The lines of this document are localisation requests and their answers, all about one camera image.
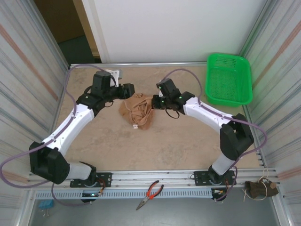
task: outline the white wall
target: white wall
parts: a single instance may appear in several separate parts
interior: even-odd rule
[[[83,0],[104,63],[238,54],[266,0]]]

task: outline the beige table surface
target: beige table surface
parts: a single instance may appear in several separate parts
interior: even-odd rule
[[[121,68],[121,84],[132,83],[136,92],[157,94],[156,83],[177,67],[125,67]],[[206,67],[185,67],[193,71],[205,86]],[[75,69],[68,82],[68,91],[77,99],[92,85],[93,68]],[[171,75],[181,92],[196,96],[200,89],[195,78],[186,72]],[[207,169],[221,154],[219,135],[209,126],[185,115],[175,120],[165,111],[156,110],[149,130],[133,129],[118,113],[121,100],[104,108],[75,138],[66,155],[68,161],[84,161],[97,170],[188,170]],[[72,110],[72,102],[65,95],[58,124]],[[231,114],[243,113],[242,108],[215,106]],[[256,154],[244,157],[239,168],[259,167]]]

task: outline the green basket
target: green basket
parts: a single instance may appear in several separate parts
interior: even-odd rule
[[[238,107],[252,101],[250,63],[240,57],[222,53],[207,59],[205,92],[209,103]]]

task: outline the blue object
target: blue object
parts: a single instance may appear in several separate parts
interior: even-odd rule
[[[39,204],[40,210],[46,210],[46,209],[50,209],[52,207],[53,207],[53,200],[41,201],[41,203]]]

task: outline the floor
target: floor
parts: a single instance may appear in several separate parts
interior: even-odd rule
[[[176,67],[124,67],[120,83],[133,83],[136,92],[157,94],[156,83]],[[206,67],[186,67],[205,85]],[[96,69],[76,69],[71,74],[68,91],[77,99],[92,85]],[[176,72],[172,79],[181,92],[195,95],[200,88],[186,72]],[[97,170],[183,170],[207,169],[221,154],[219,135],[202,122],[181,115],[175,120],[163,110],[156,110],[148,130],[133,129],[118,113],[121,100],[100,111],[75,138],[66,155],[68,161],[84,161]],[[242,108],[215,106],[221,111],[237,114]],[[72,109],[69,97],[63,100],[58,123]],[[255,154],[244,157],[239,168],[259,167]]]
[[[85,35],[60,42],[58,45],[69,65],[96,63]]]
[[[36,201],[30,226],[279,226],[271,198],[256,202],[234,188],[223,203],[209,198],[154,198],[136,211],[140,199],[101,199],[83,207],[54,203],[44,218]],[[79,200],[65,200],[80,203]]]

